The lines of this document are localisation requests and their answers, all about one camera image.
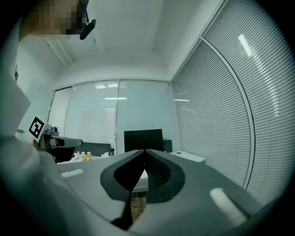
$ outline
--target person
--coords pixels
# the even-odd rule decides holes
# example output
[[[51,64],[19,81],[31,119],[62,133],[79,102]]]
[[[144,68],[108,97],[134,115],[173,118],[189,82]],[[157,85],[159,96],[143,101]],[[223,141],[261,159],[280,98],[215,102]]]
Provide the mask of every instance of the person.
[[[29,99],[16,84],[16,58],[20,42],[28,35],[55,37],[79,34],[86,25],[81,1],[89,0],[40,0],[15,24],[0,50],[0,133],[14,136],[25,112]]]

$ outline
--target ceiling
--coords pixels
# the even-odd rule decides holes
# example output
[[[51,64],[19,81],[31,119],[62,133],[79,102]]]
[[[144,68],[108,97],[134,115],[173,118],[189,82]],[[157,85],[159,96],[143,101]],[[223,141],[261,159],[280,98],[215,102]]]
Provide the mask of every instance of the ceiling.
[[[46,39],[60,62],[70,65],[89,52],[98,56],[117,50],[148,51],[169,57],[193,16],[198,0],[90,0],[95,29],[81,41],[78,35]]]

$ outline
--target wooden floor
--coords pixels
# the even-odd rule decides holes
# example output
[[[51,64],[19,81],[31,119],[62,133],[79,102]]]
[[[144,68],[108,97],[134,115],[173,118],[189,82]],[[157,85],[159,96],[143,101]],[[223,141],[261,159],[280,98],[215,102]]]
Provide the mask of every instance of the wooden floor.
[[[132,221],[135,222],[146,207],[146,196],[147,192],[138,192],[131,194],[131,214]]]

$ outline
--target computer monitor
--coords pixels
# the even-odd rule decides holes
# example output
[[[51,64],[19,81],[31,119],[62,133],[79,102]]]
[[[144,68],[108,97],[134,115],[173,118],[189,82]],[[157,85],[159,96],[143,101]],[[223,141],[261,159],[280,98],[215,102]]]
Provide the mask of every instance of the computer monitor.
[[[124,131],[125,152],[138,149],[164,151],[162,130]]]

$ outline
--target bottle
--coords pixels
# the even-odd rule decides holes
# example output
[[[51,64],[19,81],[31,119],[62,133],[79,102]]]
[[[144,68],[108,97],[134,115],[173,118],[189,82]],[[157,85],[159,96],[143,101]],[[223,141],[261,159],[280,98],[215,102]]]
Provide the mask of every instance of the bottle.
[[[85,152],[82,152],[81,161],[86,161],[86,155],[85,155]]]
[[[87,152],[86,161],[92,160],[91,152]]]

